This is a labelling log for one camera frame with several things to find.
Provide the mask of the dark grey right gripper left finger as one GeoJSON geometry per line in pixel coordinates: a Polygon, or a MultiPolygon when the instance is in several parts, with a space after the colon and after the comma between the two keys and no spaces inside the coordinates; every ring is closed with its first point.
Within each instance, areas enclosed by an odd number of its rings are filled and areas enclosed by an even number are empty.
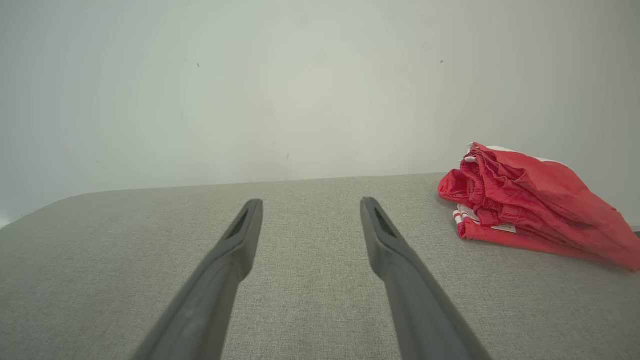
{"type": "Polygon", "coordinates": [[[261,199],[243,205],[142,344],[134,360],[219,360],[240,283],[252,270],[264,215],[261,199]]]}

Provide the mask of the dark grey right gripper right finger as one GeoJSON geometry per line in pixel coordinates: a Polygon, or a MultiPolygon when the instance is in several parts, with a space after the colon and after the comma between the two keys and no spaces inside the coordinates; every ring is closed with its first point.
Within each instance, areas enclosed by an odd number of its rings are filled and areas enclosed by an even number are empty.
{"type": "Polygon", "coordinates": [[[490,354],[373,197],[360,203],[369,263],[385,285],[404,360],[489,360],[490,354]]]}

